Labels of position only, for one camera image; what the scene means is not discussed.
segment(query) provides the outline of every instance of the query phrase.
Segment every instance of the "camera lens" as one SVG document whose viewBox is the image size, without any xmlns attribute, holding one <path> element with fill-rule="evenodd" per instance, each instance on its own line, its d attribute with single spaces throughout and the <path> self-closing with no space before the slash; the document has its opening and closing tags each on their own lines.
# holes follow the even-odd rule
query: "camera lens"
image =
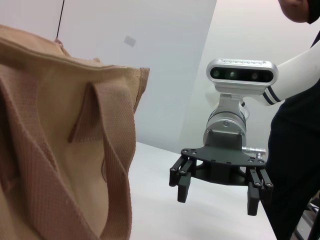
<svg viewBox="0 0 320 240">
<path fill-rule="evenodd" d="M 235 69 L 228 69 L 225 72 L 225 79 L 229 79 L 229 80 L 235 80 L 237 77 L 239 77 L 238 74 L 239 71 L 235 70 Z"/>
<path fill-rule="evenodd" d="M 252 77 L 253 80 L 257 80 L 259 75 L 258 75 L 258 73 L 255 72 L 255 73 L 252 74 L 251 77 Z"/>
<path fill-rule="evenodd" d="M 220 72 L 219 72 L 218 70 L 215 70 L 215 71 L 213 72 L 213 77 L 214 77 L 214 78 L 219 77 L 219 75 L 220 75 Z"/>
</svg>

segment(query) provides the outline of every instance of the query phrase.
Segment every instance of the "wire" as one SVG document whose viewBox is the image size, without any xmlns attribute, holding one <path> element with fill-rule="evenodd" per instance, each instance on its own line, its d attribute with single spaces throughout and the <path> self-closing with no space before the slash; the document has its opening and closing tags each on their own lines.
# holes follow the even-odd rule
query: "wire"
<svg viewBox="0 0 320 240">
<path fill-rule="evenodd" d="M 59 26 L 58 26 L 58 31 L 56 32 L 56 39 L 57 39 L 58 36 L 59 36 L 59 29 L 60 29 L 62 12 L 64 11 L 64 5 L 65 5 L 65 0 L 63 0 L 63 2 L 62 2 L 62 8 L 61 8 L 60 19 L 59 19 Z"/>
</svg>

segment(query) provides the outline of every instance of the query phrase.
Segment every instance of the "table surface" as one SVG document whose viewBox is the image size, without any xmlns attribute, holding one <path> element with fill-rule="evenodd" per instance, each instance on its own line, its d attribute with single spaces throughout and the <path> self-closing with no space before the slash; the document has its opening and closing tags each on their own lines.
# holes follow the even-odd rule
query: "table surface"
<svg viewBox="0 0 320 240">
<path fill-rule="evenodd" d="M 264 208 L 247 215 L 245 186 L 191 179 L 186 203 L 169 186 L 179 154 L 137 143 L 129 171 L 132 201 L 130 240 L 275 240 Z"/>
</svg>

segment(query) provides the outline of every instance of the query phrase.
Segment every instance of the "screw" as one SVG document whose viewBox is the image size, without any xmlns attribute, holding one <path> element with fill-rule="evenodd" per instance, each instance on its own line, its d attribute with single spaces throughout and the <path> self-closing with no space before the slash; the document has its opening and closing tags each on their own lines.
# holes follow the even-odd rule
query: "screw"
<svg viewBox="0 0 320 240">
<path fill-rule="evenodd" d="M 223 122 L 223 126 L 229 127 L 229 125 L 230 125 L 230 123 L 229 123 L 228 121 L 224 121 L 224 122 Z"/>
</svg>

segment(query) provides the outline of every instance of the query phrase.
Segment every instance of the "depth camera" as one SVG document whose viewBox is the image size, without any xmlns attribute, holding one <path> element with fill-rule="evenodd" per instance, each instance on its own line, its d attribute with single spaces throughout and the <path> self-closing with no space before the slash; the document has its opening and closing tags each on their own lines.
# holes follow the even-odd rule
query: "depth camera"
<svg viewBox="0 0 320 240">
<path fill-rule="evenodd" d="M 215 59 L 206 75 L 221 93 L 261 95 L 278 78 L 276 65 L 269 61 Z"/>
</svg>

